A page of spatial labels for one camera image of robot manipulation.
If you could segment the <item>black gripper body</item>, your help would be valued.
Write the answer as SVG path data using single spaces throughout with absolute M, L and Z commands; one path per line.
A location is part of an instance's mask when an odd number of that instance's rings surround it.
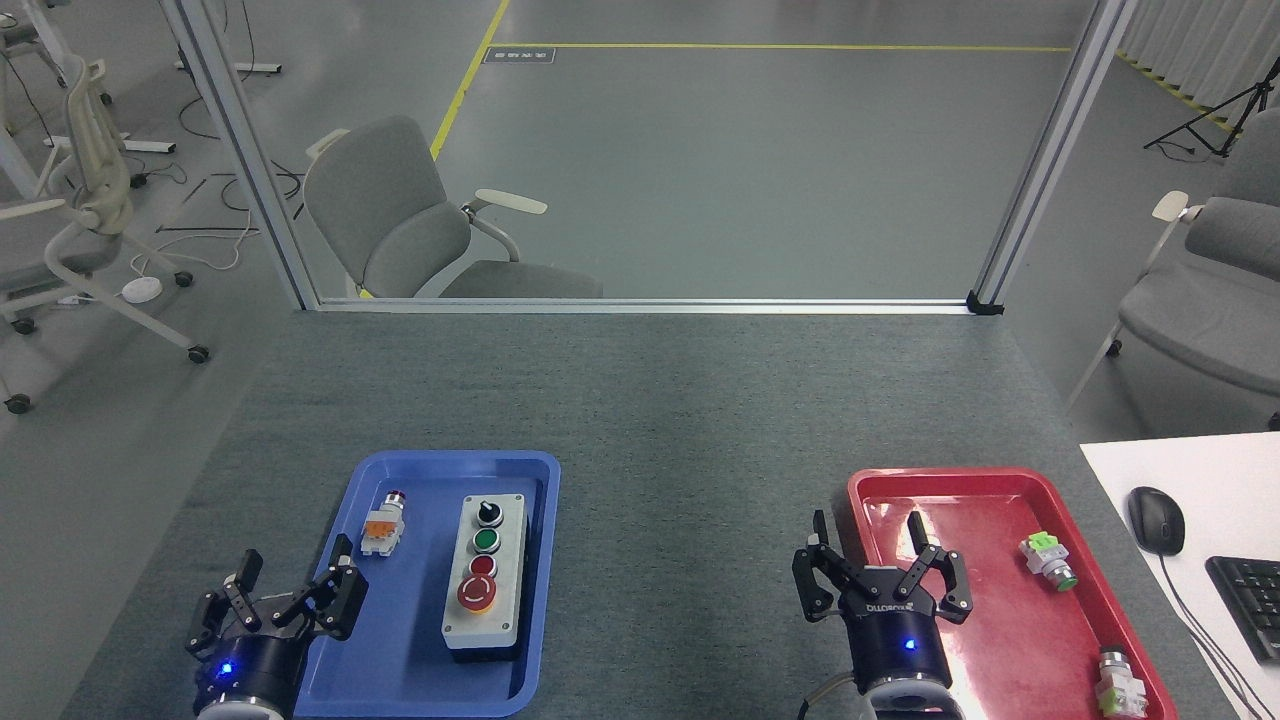
M 314 611 L 303 609 L 291 623 L 276 626 L 275 614 L 291 603 L 289 594 L 255 600 L 252 615 L 261 620 L 256 632 L 241 618 L 225 621 L 230 601 L 206 592 L 195 611 L 195 675 L 197 707 L 256 701 L 268 707 L 294 707 L 305 675 L 308 647 L 316 637 Z
M 934 621 L 937 603 L 922 585 L 923 575 L 923 570 L 864 568 L 856 580 L 841 585 L 838 607 L 861 693 L 906 679 L 952 685 Z

